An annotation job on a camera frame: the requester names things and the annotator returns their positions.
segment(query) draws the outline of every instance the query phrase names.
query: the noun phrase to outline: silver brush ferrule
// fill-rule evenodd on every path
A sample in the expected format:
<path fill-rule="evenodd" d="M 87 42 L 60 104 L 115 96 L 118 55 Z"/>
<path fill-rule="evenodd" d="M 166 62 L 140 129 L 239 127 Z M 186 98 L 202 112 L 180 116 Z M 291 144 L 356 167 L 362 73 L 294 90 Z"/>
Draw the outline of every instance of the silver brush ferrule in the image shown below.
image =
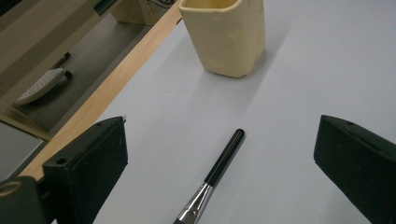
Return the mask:
<path fill-rule="evenodd" d="M 189 203 L 184 207 L 177 219 L 180 223 L 184 224 L 195 224 L 202 212 L 205 209 L 210 194 L 212 193 L 212 187 L 204 183 L 190 199 Z"/>

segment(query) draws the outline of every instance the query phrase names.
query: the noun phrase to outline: pen holder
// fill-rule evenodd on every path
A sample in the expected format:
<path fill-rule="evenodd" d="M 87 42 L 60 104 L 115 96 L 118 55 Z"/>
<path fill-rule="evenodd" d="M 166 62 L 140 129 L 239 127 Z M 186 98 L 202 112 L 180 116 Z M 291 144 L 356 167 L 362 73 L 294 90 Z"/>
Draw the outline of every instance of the pen holder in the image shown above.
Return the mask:
<path fill-rule="evenodd" d="M 247 75 L 265 48 L 263 0 L 181 0 L 179 10 L 202 66 Z"/>

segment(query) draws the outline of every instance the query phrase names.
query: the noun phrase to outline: table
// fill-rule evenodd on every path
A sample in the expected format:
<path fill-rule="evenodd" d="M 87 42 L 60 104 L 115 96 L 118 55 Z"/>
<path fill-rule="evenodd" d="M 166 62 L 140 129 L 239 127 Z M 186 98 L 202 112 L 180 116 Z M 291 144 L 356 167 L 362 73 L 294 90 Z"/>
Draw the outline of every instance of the table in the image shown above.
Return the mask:
<path fill-rule="evenodd" d="M 369 223 L 313 151 L 322 114 L 396 142 L 395 9 L 266 1 L 267 49 L 239 79 L 206 72 L 181 22 L 98 119 L 126 116 L 129 165 L 95 223 L 173 223 L 237 128 L 200 223 Z"/>

